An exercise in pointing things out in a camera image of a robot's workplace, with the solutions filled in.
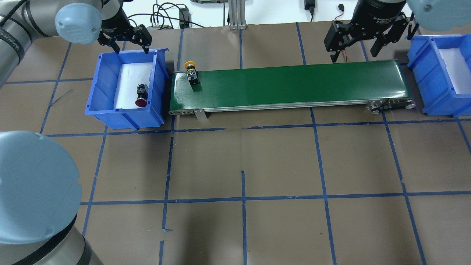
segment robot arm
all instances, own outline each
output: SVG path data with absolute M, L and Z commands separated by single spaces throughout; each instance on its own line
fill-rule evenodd
M 72 43 L 96 40 L 119 53 L 116 41 L 130 41 L 147 53 L 152 37 L 131 26 L 123 0 L 17 0 L 0 2 L 0 87 L 38 38 L 61 36 Z
M 407 3 L 417 23 L 432 31 L 471 23 L 469 0 L 408 0 Z M 390 42 L 398 42 L 410 23 L 402 12 L 405 4 L 406 0 L 358 0 L 352 20 L 347 24 L 333 21 L 324 39 L 325 48 L 332 53 L 332 62 L 337 61 L 343 49 L 358 41 L 376 38 L 371 48 L 373 57 Z

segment black rubber ring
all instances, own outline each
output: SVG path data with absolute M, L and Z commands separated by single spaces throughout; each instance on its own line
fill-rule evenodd
M 59 244 L 64 240 L 64 238 L 68 235 L 70 230 L 75 223 L 75 219 L 77 219 L 77 215 L 73 218 L 72 222 L 65 227 L 62 231 L 55 234 L 55 236 L 51 237 L 44 245 L 38 248 L 35 252 L 31 253 L 24 259 L 14 263 L 13 265 L 34 265 L 36 262 L 43 259 L 47 254 L 53 251 Z
M 83 240 L 85 241 L 85 247 L 83 248 L 82 257 L 80 257 L 80 260 L 79 262 L 77 262 L 77 265 L 89 265 L 91 260 L 91 245 L 85 238 L 83 238 Z
M 32 43 L 32 37 L 31 37 L 31 34 L 29 33 L 28 29 L 25 26 L 23 26 L 23 24 L 21 24 L 18 20 L 14 19 L 12 17 L 9 18 L 9 20 L 15 22 L 18 26 L 20 26 L 26 32 L 26 34 L 28 34 L 28 37 L 30 38 L 30 41 Z
M 31 22 L 31 25 L 34 27 L 34 29 L 41 35 L 43 35 L 44 37 L 46 38 L 49 38 L 51 36 L 49 35 L 46 35 L 44 32 L 42 32 L 42 30 L 38 27 L 38 25 L 36 24 L 36 21 L 34 20 L 34 18 L 32 17 L 31 15 L 31 8 L 30 8 L 30 2 L 27 1 L 26 2 L 26 13 L 28 14 L 28 18 Z
M 18 55 L 20 62 L 21 60 L 23 60 L 23 57 L 24 57 L 23 45 L 21 44 L 21 42 L 19 42 L 15 37 L 13 37 L 10 33 L 8 33 L 2 27 L 0 27 L 0 40 L 3 40 L 4 42 L 8 43 L 16 51 L 16 54 Z

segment green conveyor belt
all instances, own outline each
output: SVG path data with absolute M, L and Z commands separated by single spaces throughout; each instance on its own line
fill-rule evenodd
M 170 113 L 295 108 L 409 98 L 398 61 L 283 66 L 198 72 L 191 86 L 174 73 Z

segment blue plastic container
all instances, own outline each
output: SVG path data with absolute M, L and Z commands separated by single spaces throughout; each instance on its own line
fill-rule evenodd
M 471 35 L 416 36 L 412 39 L 408 66 L 419 85 L 425 105 L 423 112 L 428 115 L 471 115 L 471 94 L 456 93 L 439 51 L 452 48 L 459 48 L 470 70 Z
M 169 49 L 152 49 L 146 54 L 142 50 L 127 50 L 119 54 L 101 53 L 90 89 L 85 115 L 92 115 L 112 129 L 160 127 L 162 96 L 165 80 L 169 78 L 165 63 L 165 52 Z M 114 98 L 120 69 L 123 64 L 150 63 L 147 106 L 144 108 L 114 108 Z

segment white background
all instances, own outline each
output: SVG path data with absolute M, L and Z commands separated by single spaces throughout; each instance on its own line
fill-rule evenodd
M 223 4 L 193 3 L 190 0 L 158 0 L 159 4 L 171 2 L 174 4 L 186 4 L 189 7 L 192 21 L 205 27 L 215 27 L 223 25 Z M 124 11 L 128 16 L 136 13 L 152 13 L 152 5 L 155 0 L 134 0 L 125 2 Z M 339 20 L 350 20 L 357 0 L 317 0 L 314 12 L 314 21 L 330 21 L 340 15 L 338 5 L 345 6 L 345 14 Z M 178 9 L 167 10 L 170 17 L 179 17 Z M 406 5 L 404 12 L 407 16 L 411 11 Z M 278 24 L 292 22 L 306 22 L 311 19 L 308 10 L 304 10 L 304 0 L 246 0 L 245 13 L 247 24 Z M 133 17 L 137 24 L 150 26 L 150 16 Z M 178 28 L 178 21 L 174 20 L 175 28 Z

